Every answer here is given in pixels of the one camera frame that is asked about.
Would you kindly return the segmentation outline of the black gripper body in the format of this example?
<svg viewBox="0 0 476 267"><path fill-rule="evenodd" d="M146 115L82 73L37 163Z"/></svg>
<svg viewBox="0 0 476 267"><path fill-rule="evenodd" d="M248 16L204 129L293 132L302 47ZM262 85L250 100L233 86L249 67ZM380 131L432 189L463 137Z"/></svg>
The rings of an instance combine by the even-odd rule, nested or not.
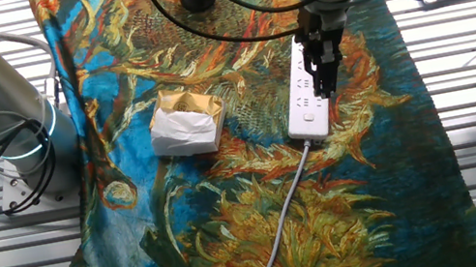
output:
<svg viewBox="0 0 476 267"><path fill-rule="evenodd" d="M302 9L297 19L299 30L295 41L302 45L306 61L318 64L341 60L340 44L344 29L341 11L317 14Z"/></svg>

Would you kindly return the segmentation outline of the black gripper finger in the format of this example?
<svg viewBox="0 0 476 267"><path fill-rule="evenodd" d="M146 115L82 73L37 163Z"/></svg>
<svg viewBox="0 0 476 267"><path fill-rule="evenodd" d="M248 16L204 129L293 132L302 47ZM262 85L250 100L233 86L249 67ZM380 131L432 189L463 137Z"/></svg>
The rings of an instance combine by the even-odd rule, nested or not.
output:
<svg viewBox="0 0 476 267"><path fill-rule="evenodd" d="M336 55L334 50L334 45L332 41L327 41L323 43L323 65L325 78L327 79L327 90L328 97L332 98L334 93L337 91L337 80L338 80L338 68L339 68L339 57Z"/></svg>
<svg viewBox="0 0 476 267"><path fill-rule="evenodd" d="M312 79L313 91L317 97L326 97L327 92L324 90L323 78L322 78L322 65L315 57L309 55L304 56L304 70L308 73Z"/></svg>

